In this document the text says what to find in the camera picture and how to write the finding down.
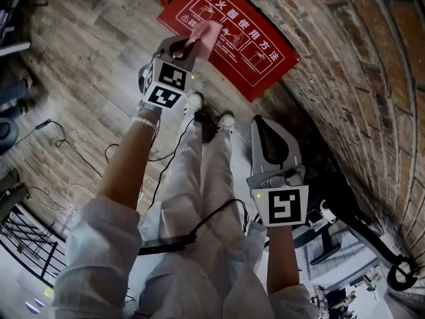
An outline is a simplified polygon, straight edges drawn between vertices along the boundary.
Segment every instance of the wooden floor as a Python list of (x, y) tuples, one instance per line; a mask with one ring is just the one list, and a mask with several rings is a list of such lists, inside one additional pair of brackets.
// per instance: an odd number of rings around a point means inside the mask
[[(25, 13), (24, 36), (33, 45), (22, 54), (22, 60), (37, 78), (38, 85), (31, 93), (38, 102), (19, 119), (20, 137), (51, 118), (63, 125), (70, 143), (103, 173), (107, 165), (104, 150), (120, 142), (141, 99), (138, 70), (151, 59), (161, 40), (172, 33), (156, 20), (162, 10), (159, 0), (47, 1), (48, 7)], [(18, 66), (14, 64), (13, 68), (16, 71)], [(215, 117), (225, 110), (236, 116), (237, 131), (232, 137), (235, 194), (252, 205), (245, 182), (250, 175), (252, 117), (262, 114), (292, 126), (299, 114), (279, 84), (249, 103), (207, 62), (197, 63), (195, 77), (194, 89), (204, 94)], [(173, 151), (182, 110), (183, 105), (178, 112), (163, 115), (153, 158)], [(60, 138), (60, 129), (54, 124), (35, 132), (1, 158), (1, 172), (16, 167), (28, 186), (48, 188), (52, 199), (67, 208), (70, 187), (79, 184), (95, 193), (100, 178), (66, 144), (57, 148), (54, 143)], [(166, 163), (148, 164), (144, 207), (150, 204)], [(41, 191), (30, 192), (32, 198), (60, 210)], [(71, 207), (79, 208), (90, 198), (89, 192), (77, 186), (69, 191), (68, 201)], [(66, 236), (70, 220), (66, 212), (49, 211), (33, 200), (27, 204)]]

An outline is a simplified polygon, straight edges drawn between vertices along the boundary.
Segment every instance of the fire extinguisher sign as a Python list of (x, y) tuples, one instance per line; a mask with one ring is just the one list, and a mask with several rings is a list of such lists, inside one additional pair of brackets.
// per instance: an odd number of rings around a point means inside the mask
[(180, 35), (204, 21), (222, 23), (209, 61), (249, 101), (298, 62), (282, 35), (245, 0), (174, 0), (158, 20)]

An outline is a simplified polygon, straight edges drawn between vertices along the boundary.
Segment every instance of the bracelet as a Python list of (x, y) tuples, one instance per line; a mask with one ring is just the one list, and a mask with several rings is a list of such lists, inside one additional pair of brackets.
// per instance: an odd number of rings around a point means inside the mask
[(146, 118), (133, 117), (131, 120), (133, 122), (141, 122), (143, 124), (146, 124), (147, 126), (150, 126), (151, 128), (153, 128), (155, 132), (158, 132), (158, 127), (154, 123), (152, 123), (150, 120), (147, 120)]

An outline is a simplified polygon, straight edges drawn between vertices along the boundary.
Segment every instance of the pink cloth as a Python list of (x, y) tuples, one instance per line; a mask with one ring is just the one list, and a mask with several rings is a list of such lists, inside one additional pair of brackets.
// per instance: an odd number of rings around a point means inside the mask
[(186, 46), (195, 41), (200, 41), (201, 45), (197, 57), (208, 60), (222, 27), (223, 25), (216, 21), (205, 21), (196, 25), (193, 27), (191, 37), (187, 41)]

